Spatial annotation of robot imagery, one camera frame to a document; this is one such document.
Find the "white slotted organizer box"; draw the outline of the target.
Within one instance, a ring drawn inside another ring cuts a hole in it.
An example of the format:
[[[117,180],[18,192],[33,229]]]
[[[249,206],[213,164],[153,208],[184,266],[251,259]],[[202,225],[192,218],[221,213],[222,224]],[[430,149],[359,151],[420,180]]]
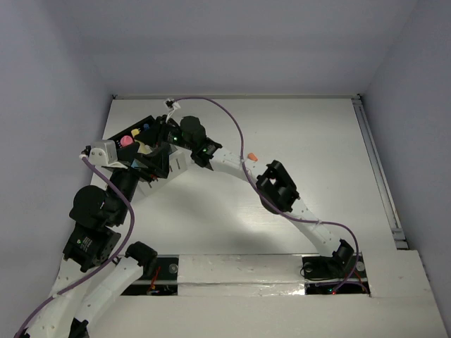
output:
[[[157,178],[152,182],[140,182],[138,188],[144,196],[151,196],[153,193],[164,187],[187,170],[185,153],[175,146],[171,147],[169,154],[169,174],[166,179]]]

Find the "aluminium rail at wall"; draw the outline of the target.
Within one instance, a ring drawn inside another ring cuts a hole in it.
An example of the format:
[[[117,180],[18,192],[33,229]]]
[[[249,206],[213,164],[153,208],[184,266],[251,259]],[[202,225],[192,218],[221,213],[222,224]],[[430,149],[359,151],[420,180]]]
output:
[[[362,98],[360,95],[353,96],[351,98],[351,102],[364,140],[366,152],[369,157],[373,175],[376,180],[376,186],[381,197],[385,216],[388,220],[396,249],[405,251],[409,250],[409,244],[407,238],[405,237],[404,230],[402,229],[395,203],[390,192],[388,181],[386,179],[383,166],[378,155],[376,143],[374,141],[371,128],[369,126],[369,121],[364,110]]]

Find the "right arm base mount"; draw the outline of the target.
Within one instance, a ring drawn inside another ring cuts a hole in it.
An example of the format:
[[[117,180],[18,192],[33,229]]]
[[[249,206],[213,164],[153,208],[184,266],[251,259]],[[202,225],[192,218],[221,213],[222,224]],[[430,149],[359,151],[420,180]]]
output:
[[[304,256],[299,273],[306,295],[370,294],[363,257],[343,239],[331,257]]]

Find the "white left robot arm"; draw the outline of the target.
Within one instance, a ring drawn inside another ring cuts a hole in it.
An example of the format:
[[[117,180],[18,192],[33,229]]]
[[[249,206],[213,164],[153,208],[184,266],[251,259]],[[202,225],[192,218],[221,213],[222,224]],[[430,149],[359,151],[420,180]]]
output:
[[[157,253],[128,241],[135,227],[131,201],[140,180],[166,179],[171,146],[148,154],[135,142],[116,149],[111,140],[89,146],[80,160],[106,184],[87,185],[73,200],[75,227],[63,249],[49,296],[25,319],[16,337],[88,337],[96,315],[138,277],[156,270]]]

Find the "pink-capped marker tube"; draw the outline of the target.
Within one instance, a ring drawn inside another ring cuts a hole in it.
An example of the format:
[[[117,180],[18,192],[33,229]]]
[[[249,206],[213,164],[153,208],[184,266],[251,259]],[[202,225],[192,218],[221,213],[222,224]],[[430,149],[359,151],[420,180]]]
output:
[[[120,146],[127,147],[134,143],[134,139],[130,135],[125,135],[120,139]]]

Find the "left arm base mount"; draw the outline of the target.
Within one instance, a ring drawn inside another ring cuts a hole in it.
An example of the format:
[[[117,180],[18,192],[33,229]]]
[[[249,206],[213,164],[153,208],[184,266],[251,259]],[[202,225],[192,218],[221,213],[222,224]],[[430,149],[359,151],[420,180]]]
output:
[[[131,244],[125,256],[136,258],[143,267],[140,278],[128,286],[122,296],[176,296],[178,294],[179,256],[160,256],[142,242]]]

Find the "orange marker cap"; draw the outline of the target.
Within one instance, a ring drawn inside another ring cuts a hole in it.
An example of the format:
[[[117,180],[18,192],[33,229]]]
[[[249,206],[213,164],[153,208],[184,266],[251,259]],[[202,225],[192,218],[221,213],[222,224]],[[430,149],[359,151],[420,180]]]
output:
[[[257,161],[258,161],[257,156],[256,156],[255,154],[253,154],[253,153],[248,153],[248,154],[247,154],[247,158],[248,158],[249,160],[253,161],[253,162],[257,162]]]

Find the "black slotted organizer box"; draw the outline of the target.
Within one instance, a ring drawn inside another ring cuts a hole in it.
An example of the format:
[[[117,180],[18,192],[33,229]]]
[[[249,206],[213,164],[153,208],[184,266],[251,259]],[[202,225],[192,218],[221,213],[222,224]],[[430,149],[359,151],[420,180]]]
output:
[[[108,140],[114,141],[117,149],[129,146],[135,142],[136,135],[149,129],[154,122],[155,119],[149,115],[132,126],[116,133],[114,136],[109,137]]]

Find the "yellow marker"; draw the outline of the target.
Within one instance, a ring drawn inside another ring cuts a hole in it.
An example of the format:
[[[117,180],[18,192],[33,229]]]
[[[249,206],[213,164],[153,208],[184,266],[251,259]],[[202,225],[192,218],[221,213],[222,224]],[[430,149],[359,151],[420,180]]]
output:
[[[143,142],[138,141],[137,142],[139,144],[139,148],[138,148],[138,153],[139,154],[150,154],[152,152],[152,148],[146,144],[144,144]]]

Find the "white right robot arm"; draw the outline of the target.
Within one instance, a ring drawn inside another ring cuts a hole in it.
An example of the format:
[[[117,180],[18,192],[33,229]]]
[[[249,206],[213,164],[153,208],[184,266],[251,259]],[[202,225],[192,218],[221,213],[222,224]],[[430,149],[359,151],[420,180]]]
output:
[[[251,184],[267,211],[288,219],[314,245],[325,258],[324,267],[330,275],[340,276],[350,268],[354,249],[308,210],[281,162],[274,160],[264,165],[234,154],[208,138],[199,118],[194,116],[185,116],[176,123],[163,115],[156,124],[157,142],[190,150],[192,161],[199,167]]]

